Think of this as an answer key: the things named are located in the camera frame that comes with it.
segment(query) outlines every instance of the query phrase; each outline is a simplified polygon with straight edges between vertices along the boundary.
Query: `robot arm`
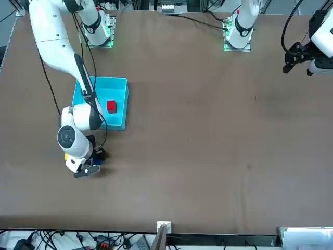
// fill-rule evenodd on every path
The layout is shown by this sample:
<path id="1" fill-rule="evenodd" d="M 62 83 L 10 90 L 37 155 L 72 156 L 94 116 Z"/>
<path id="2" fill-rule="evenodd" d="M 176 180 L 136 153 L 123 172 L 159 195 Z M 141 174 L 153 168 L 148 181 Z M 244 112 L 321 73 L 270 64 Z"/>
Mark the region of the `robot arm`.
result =
<path id="1" fill-rule="evenodd" d="M 311 61 L 307 75 L 333 73 L 333 13 L 332 10 L 317 10 L 309 20 L 310 41 L 306 45 L 296 42 L 285 53 L 284 73 L 299 63 Z"/>
<path id="2" fill-rule="evenodd" d="M 94 151 L 92 143 L 81 131 L 99 129 L 103 113 L 83 60 L 69 43 L 60 10 L 81 11 L 79 15 L 92 44 L 101 45 L 108 39 L 93 0 L 81 2 L 84 6 L 75 0 L 33 0 L 29 6 L 32 30 L 42 60 L 50 67 L 74 76 L 85 99 L 83 104 L 62 110 L 57 136 L 58 144 L 69 155 L 66 166 L 74 173 L 81 171 Z"/>

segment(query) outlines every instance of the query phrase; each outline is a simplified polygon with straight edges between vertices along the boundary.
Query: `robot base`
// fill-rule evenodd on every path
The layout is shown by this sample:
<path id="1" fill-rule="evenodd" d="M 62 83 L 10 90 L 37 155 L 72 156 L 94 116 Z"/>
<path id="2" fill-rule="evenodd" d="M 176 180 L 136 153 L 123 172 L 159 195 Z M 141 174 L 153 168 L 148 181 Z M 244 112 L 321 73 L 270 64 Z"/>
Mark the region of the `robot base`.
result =
<path id="1" fill-rule="evenodd" d="M 253 29 L 249 34 L 249 41 L 248 41 L 248 44 L 246 45 L 245 48 L 242 48 L 242 49 L 234 48 L 228 43 L 228 41 L 226 39 L 226 37 L 229 36 L 230 33 L 232 32 L 233 22 L 235 21 L 236 16 L 237 16 L 237 14 L 233 14 L 232 16 L 227 17 L 222 23 L 222 27 L 228 29 L 227 31 L 223 31 L 223 49 L 225 51 L 250 52 L 251 51 L 250 41 L 251 41 L 251 36 L 252 36 L 252 33 L 253 33 Z"/>
<path id="2" fill-rule="evenodd" d="M 113 41 L 114 41 L 114 31 L 116 30 L 116 16 L 111 16 L 109 14 L 105 14 L 106 16 L 106 24 L 104 26 L 105 32 L 107 34 L 110 35 L 110 38 L 103 44 L 100 46 L 95 46 L 92 45 L 89 41 L 88 41 L 88 46 L 89 48 L 112 48 L 113 47 Z"/>

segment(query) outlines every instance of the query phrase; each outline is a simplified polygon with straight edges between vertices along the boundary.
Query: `floor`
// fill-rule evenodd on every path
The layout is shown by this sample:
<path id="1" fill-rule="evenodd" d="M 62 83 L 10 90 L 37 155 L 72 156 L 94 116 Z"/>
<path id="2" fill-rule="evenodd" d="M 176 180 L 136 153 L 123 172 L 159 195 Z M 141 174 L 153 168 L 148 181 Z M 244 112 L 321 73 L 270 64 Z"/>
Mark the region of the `floor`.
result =
<path id="1" fill-rule="evenodd" d="M 26 239 L 29 237 L 29 235 L 32 233 L 32 231 L 8 231 L 5 233 L 0 234 L 0 247 L 3 247 L 7 250 L 14 249 L 16 243 L 20 239 Z M 79 232 L 79 234 L 83 237 L 82 244 L 86 249 L 90 247 L 90 249 L 94 249 L 96 247 L 96 242 L 89 236 L 86 232 Z M 92 233 L 92 236 L 98 236 L 98 235 L 104 235 L 107 237 L 108 235 L 106 233 Z M 109 234 L 110 237 L 117 236 L 118 234 Z M 142 235 L 138 234 L 133 236 L 130 241 L 131 244 L 135 244 L 135 242 L 140 239 Z M 148 244 L 151 246 L 154 240 L 154 235 L 145 235 Z M 76 237 L 76 232 L 66 232 L 64 236 L 60 236 L 59 234 L 55 234 L 52 237 L 55 246 L 59 250 L 71 250 L 71 249 L 78 249 L 82 248 L 81 243 L 79 242 L 78 238 Z M 34 235 L 32 238 L 32 245 L 35 246 L 35 249 L 45 249 L 45 244 L 41 244 L 39 248 L 37 249 L 39 243 L 41 242 L 40 236 L 37 234 Z M 182 249 L 182 250 L 255 250 L 252 246 L 244 246 L 244 247 L 234 247 L 234 246 L 228 246 L 224 249 L 223 246 L 177 246 L 176 249 Z M 256 250 L 281 250 L 280 247 L 256 247 Z"/>
<path id="2" fill-rule="evenodd" d="M 5 18 L 8 14 L 13 12 L 15 9 L 11 3 L 7 0 L 0 2 L 0 20 Z M 0 23 L 0 47 L 6 46 L 9 40 L 11 29 L 15 21 L 15 13 L 9 16 L 7 19 Z"/>

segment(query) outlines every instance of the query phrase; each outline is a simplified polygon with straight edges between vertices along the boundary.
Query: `cable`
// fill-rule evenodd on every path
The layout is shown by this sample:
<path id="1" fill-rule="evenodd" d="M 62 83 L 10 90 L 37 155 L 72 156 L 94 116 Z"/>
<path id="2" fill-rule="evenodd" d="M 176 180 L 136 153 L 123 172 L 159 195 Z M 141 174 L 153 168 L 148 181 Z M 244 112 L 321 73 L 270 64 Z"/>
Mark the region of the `cable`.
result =
<path id="1" fill-rule="evenodd" d="M 75 15 L 75 14 L 73 14 L 73 15 L 74 15 L 74 19 L 75 19 L 76 23 L 78 24 L 78 26 L 79 26 L 79 28 L 80 28 L 81 34 L 82 34 L 82 36 L 83 36 L 83 39 L 84 39 L 84 41 L 85 41 L 85 43 L 86 43 L 86 45 L 87 45 L 87 47 L 88 47 L 88 50 L 89 50 L 89 52 L 90 52 L 91 57 L 92 57 L 92 61 L 93 61 L 93 65 L 94 65 L 94 73 L 95 73 L 95 80 L 94 80 L 93 90 L 95 91 L 95 85 L 96 85 L 96 79 L 97 79 L 97 72 L 96 72 L 96 65 L 95 65 L 95 60 L 94 60 L 94 57 L 93 57 L 93 53 L 92 53 L 92 51 L 90 50 L 90 47 L 89 47 L 89 45 L 88 45 L 88 39 L 86 39 L 85 35 L 83 34 L 83 31 L 82 31 L 82 29 L 81 29 L 81 26 L 79 25 L 79 21 L 78 21 L 76 15 Z"/>
<path id="2" fill-rule="evenodd" d="M 54 231 L 54 232 L 50 235 L 50 237 L 47 239 L 44 250 L 47 249 L 47 247 L 48 247 L 48 242 L 49 242 L 50 240 L 51 240 L 51 242 L 52 242 L 53 247 L 55 248 L 55 250 L 58 250 L 58 249 L 56 248 L 56 246 L 54 245 L 53 241 L 52 241 L 52 237 L 53 237 L 56 233 L 59 233 L 59 231 Z"/>
<path id="3" fill-rule="evenodd" d="M 56 250 L 54 247 L 52 247 L 51 245 L 48 245 L 48 244 L 46 243 L 45 239 L 46 239 L 46 237 L 47 237 L 48 235 L 47 235 L 44 231 L 43 231 L 43 233 L 44 233 L 44 237 L 42 236 L 42 232 L 40 231 L 40 237 L 41 237 L 41 239 L 42 239 L 42 242 L 45 243 L 45 246 L 50 247 L 52 250 Z"/>
<path id="4" fill-rule="evenodd" d="M 91 238 L 93 238 L 94 241 L 97 241 L 97 237 L 93 237 L 90 232 L 88 232 L 88 234 L 90 235 Z"/>
<path id="5" fill-rule="evenodd" d="M 227 28 L 222 28 L 222 27 L 219 27 L 219 26 L 215 26 L 215 25 L 211 25 L 209 23 L 205 23 L 205 22 L 202 22 L 202 21 L 199 21 L 199 20 L 196 20 L 196 19 L 193 19 L 191 17 L 186 17 L 186 16 L 177 16 L 177 17 L 182 17 L 182 18 L 185 18 L 185 19 L 188 19 L 188 20 L 192 20 L 194 22 L 198 22 L 202 25 L 205 25 L 205 26 L 208 26 L 208 27 L 211 27 L 211 28 L 215 28 L 215 29 L 219 29 L 219 30 L 225 30 L 227 31 Z"/>
<path id="6" fill-rule="evenodd" d="M 109 240 L 109 247 L 110 247 L 110 234 L 108 232 L 108 240 Z"/>
<path id="7" fill-rule="evenodd" d="M 325 3 L 322 5 L 322 7 L 321 7 L 321 10 L 323 10 L 324 8 L 325 8 L 325 6 L 326 6 L 326 4 L 328 4 L 328 2 L 329 2 L 330 0 L 326 0 L 325 1 Z"/>
<path id="8" fill-rule="evenodd" d="M 78 240 L 80 241 L 80 244 L 83 247 L 83 249 L 87 250 L 87 248 L 82 243 L 83 237 L 82 237 L 82 235 L 79 234 L 79 232 L 76 232 L 76 238 L 78 238 Z"/>
<path id="9" fill-rule="evenodd" d="M 330 7 L 332 6 L 332 4 L 333 4 L 333 2 L 327 7 L 327 10 L 329 10 L 330 9 Z"/>
<path id="10" fill-rule="evenodd" d="M 307 33 L 305 34 L 305 36 L 303 37 L 301 43 L 304 41 L 304 39 L 306 38 L 306 35 L 309 33 L 309 30 L 307 31 Z"/>
<path id="11" fill-rule="evenodd" d="M 105 122 L 105 136 L 104 136 L 104 141 L 98 147 L 95 147 L 94 149 L 96 149 L 96 148 L 102 148 L 104 146 L 105 142 L 106 142 L 106 137 L 108 135 L 108 125 L 106 123 L 106 120 L 105 120 L 104 116 L 98 111 L 98 109 L 95 108 L 90 102 L 87 102 L 87 103 L 94 109 L 94 111 L 96 111 L 103 118 L 103 120 Z"/>
<path id="12" fill-rule="evenodd" d="M 5 20 L 6 20 L 8 17 L 10 17 L 11 14 L 13 14 L 15 11 L 16 11 L 16 10 L 14 10 L 14 11 L 13 11 L 12 13 L 10 13 L 8 16 L 6 16 L 6 17 L 4 17 L 3 19 L 1 19 L 0 22 L 5 21 Z"/>
<path id="13" fill-rule="evenodd" d="M 209 13 L 213 16 L 213 18 L 215 18 L 217 21 L 220 21 L 220 22 L 223 22 L 225 19 L 221 19 L 221 18 L 218 18 L 213 12 L 209 11 L 209 10 L 205 10 L 204 13 Z"/>
<path id="14" fill-rule="evenodd" d="M 236 12 L 236 10 L 238 10 L 241 7 L 241 5 L 239 5 L 236 9 L 234 9 L 233 13 Z"/>
<path id="15" fill-rule="evenodd" d="M 212 4 L 206 9 L 206 11 L 209 10 L 211 7 L 213 7 L 217 2 L 218 2 L 218 0 L 216 0 L 214 3 L 212 3 Z"/>
<path id="16" fill-rule="evenodd" d="M 38 52 L 39 56 L 40 56 L 40 61 L 41 61 L 41 64 L 42 64 L 42 68 L 43 68 L 43 71 L 44 71 L 44 75 L 45 75 L 45 78 L 46 78 L 46 81 L 48 83 L 48 86 L 50 87 L 50 90 L 51 90 L 51 93 L 52 93 L 52 97 L 53 97 L 53 100 L 54 100 L 54 104 L 56 105 L 56 108 L 57 108 L 57 111 L 58 111 L 58 114 L 60 115 L 60 109 L 58 107 L 58 103 L 57 103 L 57 100 L 56 100 L 56 97 L 54 96 L 54 92 L 53 92 L 53 88 L 52 88 L 52 85 L 50 83 L 50 80 L 48 79 L 48 76 L 47 76 L 47 73 L 46 73 L 46 70 L 45 70 L 45 66 L 44 66 L 44 62 L 42 60 L 42 57 L 40 55 L 40 53 Z"/>
<path id="17" fill-rule="evenodd" d="M 244 241 L 244 245 L 245 245 L 245 244 L 247 244 L 248 246 L 254 246 L 255 250 L 258 250 L 258 249 L 257 249 L 257 246 L 254 245 L 254 244 L 253 244 L 253 245 L 250 245 L 247 241 Z"/>
<path id="18" fill-rule="evenodd" d="M 303 2 L 303 0 L 299 0 L 298 3 L 296 4 L 295 8 L 292 10 L 292 12 L 290 13 L 286 23 L 285 23 L 285 26 L 283 28 L 283 31 L 282 31 L 282 35 L 281 35 L 281 45 L 282 45 L 282 48 L 283 50 L 288 53 L 289 55 L 292 55 L 292 56 L 300 56 L 300 55 L 303 55 L 304 53 L 302 52 L 297 52 L 297 53 L 294 53 L 294 52 L 291 52 L 289 51 L 286 47 L 285 47 L 285 34 L 286 34 L 286 30 L 287 30 L 287 27 L 288 27 L 288 24 L 292 18 L 292 16 L 295 14 L 296 10 L 298 9 L 298 7 L 300 6 L 300 4 Z"/>
<path id="19" fill-rule="evenodd" d="M 80 34 L 79 34 L 79 28 L 78 28 L 78 25 L 75 21 L 75 18 L 74 18 L 74 14 L 72 14 L 73 16 L 73 20 L 74 20 L 74 24 L 75 24 L 75 27 L 76 27 L 76 31 L 78 32 L 78 37 L 79 37 L 79 40 L 80 40 L 80 46 L 81 46 L 81 58 L 82 58 L 82 62 L 84 63 L 84 58 L 83 58 L 83 46 L 82 46 L 82 41 L 81 41 L 81 37 L 80 37 Z"/>
<path id="20" fill-rule="evenodd" d="M 128 237 L 127 240 L 130 240 L 131 238 L 133 238 L 133 237 L 136 236 L 136 235 L 137 235 L 137 233 L 134 233 L 132 236 Z M 124 249 L 127 249 L 127 248 L 124 247 L 124 242 L 123 242 L 123 244 L 121 244 L 121 245 L 117 248 L 117 250 L 121 249 L 122 247 L 123 247 Z"/>

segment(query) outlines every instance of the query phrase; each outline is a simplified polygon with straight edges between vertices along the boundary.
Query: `table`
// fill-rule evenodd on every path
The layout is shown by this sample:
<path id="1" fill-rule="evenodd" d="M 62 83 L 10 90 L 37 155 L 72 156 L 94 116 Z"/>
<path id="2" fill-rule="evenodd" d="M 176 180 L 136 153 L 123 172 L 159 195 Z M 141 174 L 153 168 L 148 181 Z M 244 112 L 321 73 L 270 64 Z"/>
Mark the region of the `table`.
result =
<path id="1" fill-rule="evenodd" d="M 309 18 L 292 19 L 287 47 Z M 100 175 L 75 179 L 29 17 L 19 18 L 0 74 L 1 226 L 154 232 L 169 220 L 175 233 L 277 234 L 332 224 L 332 78 L 308 77 L 305 64 L 283 74 L 286 19 L 259 16 L 241 53 L 187 19 L 118 14 L 114 48 L 93 54 L 98 76 L 128 79 L 126 130 L 108 134 Z M 86 49 L 84 59 L 93 74 Z M 70 105 L 75 79 L 46 70 L 59 106 Z"/>

